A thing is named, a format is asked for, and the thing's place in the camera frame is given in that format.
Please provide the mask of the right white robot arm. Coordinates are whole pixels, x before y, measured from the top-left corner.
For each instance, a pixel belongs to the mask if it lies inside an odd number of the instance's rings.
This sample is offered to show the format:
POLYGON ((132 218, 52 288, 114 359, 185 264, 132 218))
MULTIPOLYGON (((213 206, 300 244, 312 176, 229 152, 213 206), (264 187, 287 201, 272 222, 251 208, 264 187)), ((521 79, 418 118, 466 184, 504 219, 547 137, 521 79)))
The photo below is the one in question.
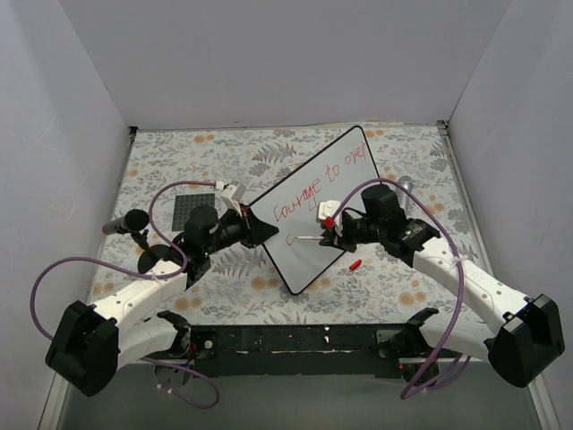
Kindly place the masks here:
POLYGON ((481 320, 466 328, 455 314, 441 318, 425 308, 401 331, 379 343, 384 357, 427 356, 445 348, 488 362, 507 383, 524 388, 565 350, 557 304, 517 291, 465 260, 438 223, 407 217, 387 185, 368 182, 361 192, 364 210, 345 202, 321 202, 317 221, 320 244, 349 253, 359 245, 379 244, 394 258, 426 275, 467 305, 481 320))

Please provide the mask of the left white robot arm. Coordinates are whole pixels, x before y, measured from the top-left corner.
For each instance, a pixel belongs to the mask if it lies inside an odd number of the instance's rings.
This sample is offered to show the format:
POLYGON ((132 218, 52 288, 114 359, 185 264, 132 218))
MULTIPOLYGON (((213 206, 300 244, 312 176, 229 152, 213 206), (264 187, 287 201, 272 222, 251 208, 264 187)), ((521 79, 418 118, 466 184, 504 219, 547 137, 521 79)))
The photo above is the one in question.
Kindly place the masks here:
POLYGON ((209 205, 192 209, 174 246, 157 258, 141 257, 140 265, 147 268, 143 278, 93 304, 76 301, 65 309, 47 351, 47 366, 91 397, 136 360, 153 354, 186 357, 192 326, 171 311, 152 311, 200 280, 212 254, 236 243, 254 248, 278 232, 244 205, 223 215, 209 205))

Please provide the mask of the silver microphone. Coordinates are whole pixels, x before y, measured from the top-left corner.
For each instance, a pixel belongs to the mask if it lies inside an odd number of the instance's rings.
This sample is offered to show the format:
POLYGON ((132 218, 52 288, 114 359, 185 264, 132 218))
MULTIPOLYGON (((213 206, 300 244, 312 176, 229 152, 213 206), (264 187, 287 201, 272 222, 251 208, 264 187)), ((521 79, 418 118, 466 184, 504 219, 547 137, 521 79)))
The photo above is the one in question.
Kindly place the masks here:
POLYGON ((409 192, 413 190, 413 179, 410 176, 402 176, 399 178, 398 183, 400 184, 400 187, 397 189, 398 203, 401 209, 405 213, 408 213, 410 203, 409 192))

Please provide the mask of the white board with black frame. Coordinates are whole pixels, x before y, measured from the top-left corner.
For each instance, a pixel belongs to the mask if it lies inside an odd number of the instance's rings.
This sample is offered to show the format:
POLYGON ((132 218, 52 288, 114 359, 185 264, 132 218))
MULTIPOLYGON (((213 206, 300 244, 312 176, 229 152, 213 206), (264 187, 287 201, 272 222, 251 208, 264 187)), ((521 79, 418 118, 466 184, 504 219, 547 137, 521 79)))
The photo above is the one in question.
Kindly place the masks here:
POLYGON ((361 183, 379 176, 361 126, 356 125, 257 197, 253 211, 279 233, 263 244, 288 290, 300 294, 328 269, 341 250, 297 236, 318 236, 320 202, 343 201, 361 183))

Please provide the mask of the red marker cap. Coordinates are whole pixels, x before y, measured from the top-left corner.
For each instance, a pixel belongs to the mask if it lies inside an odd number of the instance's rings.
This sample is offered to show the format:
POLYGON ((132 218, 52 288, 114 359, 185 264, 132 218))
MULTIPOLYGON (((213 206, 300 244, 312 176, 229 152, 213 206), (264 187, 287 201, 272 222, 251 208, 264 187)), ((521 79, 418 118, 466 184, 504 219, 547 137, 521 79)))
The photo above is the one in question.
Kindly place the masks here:
POLYGON ((350 266, 349 266, 349 270, 350 271, 355 271, 357 268, 359 268, 362 265, 362 261, 361 260, 357 260, 355 262, 353 262, 350 266))

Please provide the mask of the black front mounting rail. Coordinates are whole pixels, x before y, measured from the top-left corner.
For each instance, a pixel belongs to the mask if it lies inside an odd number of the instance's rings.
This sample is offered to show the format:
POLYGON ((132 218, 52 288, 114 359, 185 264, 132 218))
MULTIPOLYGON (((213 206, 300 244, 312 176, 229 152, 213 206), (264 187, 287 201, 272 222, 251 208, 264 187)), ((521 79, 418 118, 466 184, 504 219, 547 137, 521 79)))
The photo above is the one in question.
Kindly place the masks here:
POLYGON ((406 323, 195 326, 183 360, 208 377, 373 375, 431 348, 406 323))

